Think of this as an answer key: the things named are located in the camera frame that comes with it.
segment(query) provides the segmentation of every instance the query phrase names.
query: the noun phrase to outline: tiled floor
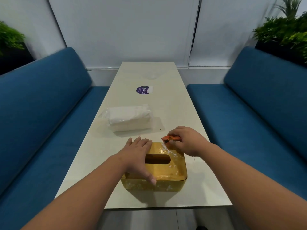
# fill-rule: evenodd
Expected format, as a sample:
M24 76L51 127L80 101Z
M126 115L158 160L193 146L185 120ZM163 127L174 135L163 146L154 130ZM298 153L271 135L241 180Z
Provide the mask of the tiled floor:
M98 230L234 230L226 208L105 211Z

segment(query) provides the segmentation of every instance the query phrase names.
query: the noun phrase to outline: clear plastic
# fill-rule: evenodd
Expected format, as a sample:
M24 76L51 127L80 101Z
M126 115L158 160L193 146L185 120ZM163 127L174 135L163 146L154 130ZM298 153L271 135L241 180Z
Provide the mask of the clear plastic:
M110 107L104 110L99 117L108 120L108 126L112 131L152 128L153 115L148 104Z

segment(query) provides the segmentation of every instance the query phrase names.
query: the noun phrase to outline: planter box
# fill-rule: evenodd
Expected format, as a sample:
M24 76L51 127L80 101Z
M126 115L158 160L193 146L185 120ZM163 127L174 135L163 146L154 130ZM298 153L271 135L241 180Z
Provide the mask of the planter box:
M301 54L299 54L296 50L291 49L290 46L280 46L277 41L258 41L255 48L271 55L277 56L281 59L307 67L305 59Z
M3 55L0 56L0 75L34 61L27 47L24 44L23 46L25 48L24 50L18 48L1 48Z

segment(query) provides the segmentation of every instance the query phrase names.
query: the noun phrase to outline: blue backrest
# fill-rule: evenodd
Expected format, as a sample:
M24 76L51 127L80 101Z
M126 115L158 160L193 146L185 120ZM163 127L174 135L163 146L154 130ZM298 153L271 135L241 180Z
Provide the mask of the blue backrest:
M224 82L307 159L307 69L245 47Z
M91 83L70 47L0 77L0 194Z

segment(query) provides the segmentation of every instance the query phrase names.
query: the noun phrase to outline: person's left arm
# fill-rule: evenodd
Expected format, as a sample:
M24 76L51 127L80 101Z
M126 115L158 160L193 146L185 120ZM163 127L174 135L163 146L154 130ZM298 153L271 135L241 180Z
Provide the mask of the person's left arm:
M85 178L70 187L29 221L22 230L95 229L115 186L125 172L139 173L149 182L156 179L145 167L152 141L130 138L125 147L109 157Z

